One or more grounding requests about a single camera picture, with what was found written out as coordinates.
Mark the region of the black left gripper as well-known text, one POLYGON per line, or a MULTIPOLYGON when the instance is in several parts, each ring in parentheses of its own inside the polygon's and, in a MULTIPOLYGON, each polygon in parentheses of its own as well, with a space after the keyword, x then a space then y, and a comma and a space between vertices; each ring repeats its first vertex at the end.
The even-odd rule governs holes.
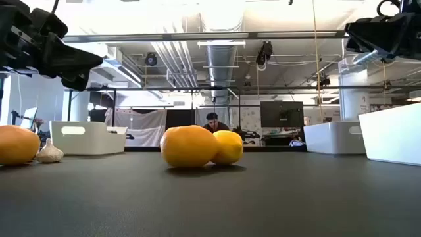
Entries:
POLYGON ((43 75, 60 76, 64 87, 81 92, 103 58, 62 41, 68 27, 55 14, 59 1, 45 11, 21 0, 0 0, 0 72, 37 74, 41 58, 43 75))

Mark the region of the white garlic bulb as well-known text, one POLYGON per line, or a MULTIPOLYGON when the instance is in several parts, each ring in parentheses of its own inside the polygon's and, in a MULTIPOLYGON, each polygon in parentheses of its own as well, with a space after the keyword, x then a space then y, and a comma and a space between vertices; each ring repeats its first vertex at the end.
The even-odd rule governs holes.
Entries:
POLYGON ((64 152, 53 145, 51 138, 47 138, 45 146, 35 156, 35 160, 40 163, 58 163, 63 157, 64 152))

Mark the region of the orange citrus fruit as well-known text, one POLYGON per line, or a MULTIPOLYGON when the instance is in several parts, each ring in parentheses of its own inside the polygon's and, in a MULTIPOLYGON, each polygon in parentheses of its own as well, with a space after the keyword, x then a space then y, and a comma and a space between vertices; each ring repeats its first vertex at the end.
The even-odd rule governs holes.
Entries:
POLYGON ((219 143, 201 126, 179 126, 164 132, 160 150, 162 158, 171 167, 203 167, 216 156, 219 143))
POLYGON ((30 162, 38 153, 37 134, 15 125, 0 126, 0 165, 21 165, 30 162))

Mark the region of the yellow lemon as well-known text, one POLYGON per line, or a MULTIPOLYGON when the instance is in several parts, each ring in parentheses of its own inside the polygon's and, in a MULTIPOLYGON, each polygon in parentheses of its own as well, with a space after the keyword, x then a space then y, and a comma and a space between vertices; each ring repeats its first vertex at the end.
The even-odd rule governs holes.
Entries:
POLYGON ((238 133, 219 130, 213 135, 219 142, 218 152, 211 160, 214 164, 231 165, 243 157, 243 140, 238 133))

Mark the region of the white round column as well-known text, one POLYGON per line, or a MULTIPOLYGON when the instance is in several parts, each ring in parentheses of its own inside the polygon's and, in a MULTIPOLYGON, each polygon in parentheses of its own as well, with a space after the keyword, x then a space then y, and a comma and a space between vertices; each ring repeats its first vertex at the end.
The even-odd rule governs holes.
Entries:
MULTIPOLYGON (((339 77, 340 86, 368 86, 366 69, 347 72, 339 77)), ((341 121, 358 121, 360 114, 370 111, 370 96, 368 89, 340 89, 339 104, 341 121)))
POLYGON ((63 91, 62 121, 87 122, 90 92, 63 91))

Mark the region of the white computer screen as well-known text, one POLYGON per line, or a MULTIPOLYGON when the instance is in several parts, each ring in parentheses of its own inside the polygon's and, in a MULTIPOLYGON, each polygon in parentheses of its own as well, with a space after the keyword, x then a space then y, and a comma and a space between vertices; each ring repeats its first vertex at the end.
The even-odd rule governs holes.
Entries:
POLYGON ((37 107, 26 109, 24 114, 22 115, 22 121, 21 121, 20 126, 22 128, 31 130, 34 125, 36 113, 37 113, 37 107))

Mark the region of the white plastic basket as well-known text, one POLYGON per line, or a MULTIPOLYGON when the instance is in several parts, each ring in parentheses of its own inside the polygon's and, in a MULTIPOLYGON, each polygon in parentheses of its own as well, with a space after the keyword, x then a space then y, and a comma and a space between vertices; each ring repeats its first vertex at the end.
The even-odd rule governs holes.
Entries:
POLYGON ((308 152, 331 155, 366 153, 359 122, 327 122, 303 128, 308 152))
POLYGON ((65 155, 108 155, 122 153, 127 127, 107 126, 104 122, 49 123, 53 145, 65 155))
POLYGON ((421 103, 359 115, 366 156, 421 166, 421 103))

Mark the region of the small black hanging device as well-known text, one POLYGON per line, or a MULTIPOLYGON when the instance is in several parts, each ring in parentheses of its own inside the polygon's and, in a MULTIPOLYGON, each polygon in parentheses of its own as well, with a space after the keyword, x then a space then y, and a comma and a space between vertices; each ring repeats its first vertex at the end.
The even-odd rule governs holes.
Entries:
POLYGON ((321 90, 322 88, 325 88, 326 86, 329 86, 331 84, 331 80, 329 76, 321 76, 319 79, 317 79, 317 89, 321 90))

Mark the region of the black computer monitor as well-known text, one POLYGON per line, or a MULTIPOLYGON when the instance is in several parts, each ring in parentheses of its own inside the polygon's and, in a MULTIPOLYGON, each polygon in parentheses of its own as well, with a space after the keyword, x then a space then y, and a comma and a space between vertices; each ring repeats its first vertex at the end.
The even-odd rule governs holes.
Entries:
POLYGON ((303 127, 303 103, 298 101, 261 101, 261 126, 265 128, 303 127))

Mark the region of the person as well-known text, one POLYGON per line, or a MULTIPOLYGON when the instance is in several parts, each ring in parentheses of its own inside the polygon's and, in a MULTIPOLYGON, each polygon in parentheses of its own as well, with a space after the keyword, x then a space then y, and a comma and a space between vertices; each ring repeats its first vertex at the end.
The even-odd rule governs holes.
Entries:
POLYGON ((212 133, 220 130, 229 130, 229 127, 226 124, 218 120, 218 115, 215 112, 208 113, 206 119, 207 123, 203 126, 203 128, 212 133))

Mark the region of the white patterned sheet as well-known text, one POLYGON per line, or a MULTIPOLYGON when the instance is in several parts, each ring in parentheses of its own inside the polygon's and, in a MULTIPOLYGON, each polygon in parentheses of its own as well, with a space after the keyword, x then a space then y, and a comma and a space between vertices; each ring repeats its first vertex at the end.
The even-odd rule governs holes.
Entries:
POLYGON ((261 117, 259 107, 230 107, 230 128, 241 127, 243 131, 261 133, 261 117))

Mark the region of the black table mat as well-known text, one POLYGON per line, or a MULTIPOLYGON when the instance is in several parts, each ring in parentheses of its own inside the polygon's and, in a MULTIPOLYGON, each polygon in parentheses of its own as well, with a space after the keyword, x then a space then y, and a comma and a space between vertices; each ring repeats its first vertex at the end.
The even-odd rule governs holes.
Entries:
POLYGON ((0 167, 0 237, 421 237, 421 167, 246 153, 173 169, 158 153, 0 167))

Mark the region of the silver flexible duct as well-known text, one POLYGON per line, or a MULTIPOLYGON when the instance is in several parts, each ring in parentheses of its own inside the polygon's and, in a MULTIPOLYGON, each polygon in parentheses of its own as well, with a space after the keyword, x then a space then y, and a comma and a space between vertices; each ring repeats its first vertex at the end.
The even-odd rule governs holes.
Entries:
POLYGON ((376 60, 380 60, 381 56, 379 55, 379 52, 377 50, 373 50, 369 53, 364 53, 362 55, 359 55, 353 59, 354 65, 366 65, 368 63, 371 63, 376 60))

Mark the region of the grey overhead frame beam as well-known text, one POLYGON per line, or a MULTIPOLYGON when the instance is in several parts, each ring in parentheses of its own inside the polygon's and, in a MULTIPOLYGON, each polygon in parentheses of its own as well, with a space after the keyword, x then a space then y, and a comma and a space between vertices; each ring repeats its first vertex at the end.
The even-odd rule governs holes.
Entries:
POLYGON ((345 39, 349 35, 344 30, 269 31, 269 32, 191 32, 126 35, 73 35, 65 36, 66 43, 112 43, 141 41, 210 41, 210 40, 308 40, 345 39))

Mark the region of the silver round ventilation duct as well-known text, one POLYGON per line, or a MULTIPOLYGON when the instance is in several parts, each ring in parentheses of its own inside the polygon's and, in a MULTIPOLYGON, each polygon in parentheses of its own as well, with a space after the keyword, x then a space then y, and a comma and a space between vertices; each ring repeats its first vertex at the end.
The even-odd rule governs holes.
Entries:
POLYGON ((210 84, 220 90, 212 90, 211 97, 216 104, 229 102, 229 87, 234 69, 237 47, 228 41, 214 41, 207 46, 207 66, 210 84))

